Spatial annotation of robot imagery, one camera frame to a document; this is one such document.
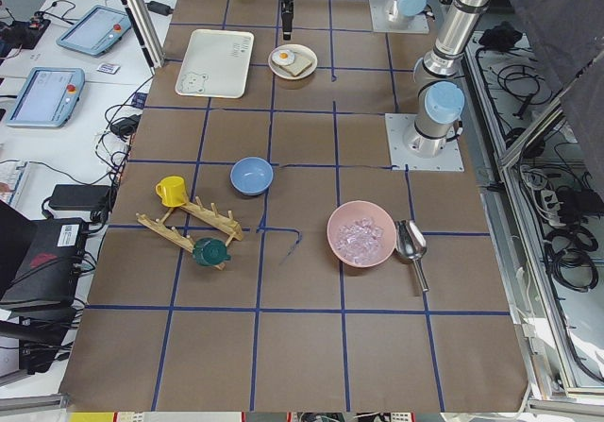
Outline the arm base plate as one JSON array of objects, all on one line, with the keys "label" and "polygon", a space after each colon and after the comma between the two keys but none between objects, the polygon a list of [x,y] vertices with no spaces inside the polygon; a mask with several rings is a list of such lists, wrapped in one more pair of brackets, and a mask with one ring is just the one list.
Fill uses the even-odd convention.
[{"label": "arm base plate", "polygon": [[369,0],[372,28],[381,33],[428,34],[427,0]]},{"label": "arm base plate", "polygon": [[415,128],[415,117],[415,114],[385,115],[391,166],[412,172],[463,172],[459,142],[422,136]]}]

